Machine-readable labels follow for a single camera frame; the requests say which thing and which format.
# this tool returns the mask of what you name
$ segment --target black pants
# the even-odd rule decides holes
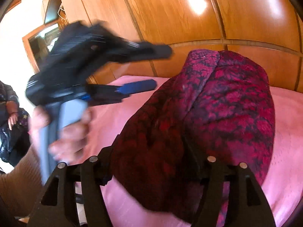
[[[19,161],[26,155],[31,142],[29,140],[28,132],[23,132],[22,135],[17,140],[10,156],[9,156],[9,163],[15,167]]]

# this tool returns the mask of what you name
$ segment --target white wall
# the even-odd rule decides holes
[[[42,0],[22,0],[11,9],[0,22],[0,80],[11,85],[20,100],[20,107],[32,114],[33,105],[25,97],[28,79],[34,74],[22,37],[43,24]],[[5,172],[11,167],[1,162]]]

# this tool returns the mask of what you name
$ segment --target folded blanket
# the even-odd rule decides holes
[[[191,51],[115,140],[111,170],[145,208],[191,222],[203,187],[185,180],[181,135],[226,164],[246,162],[262,185],[272,156],[275,112],[262,67],[230,51]],[[228,185],[218,226],[224,224]]]

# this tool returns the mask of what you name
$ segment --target pink mattress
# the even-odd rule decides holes
[[[122,85],[150,77],[123,76],[111,85]],[[152,78],[160,87],[167,78]],[[149,99],[154,91],[132,95],[122,103],[93,107],[94,120],[85,148],[87,159],[110,146],[127,120]],[[274,214],[277,227],[282,226],[301,199],[303,190],[303,94],[271,87],[276,112],[273,158],[262,186]],[[147,211],[113,178],[102,187],[107,211],[114,227],[190,226],[171,214]],[[84,210],[78,208],[80,222]]]

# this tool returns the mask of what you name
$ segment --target brown sleeve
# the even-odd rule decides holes
[[[30,147],[9,174],[0,176],[0,195],[14,216],[25,217],[31,212],[41,189],[39,158]]]

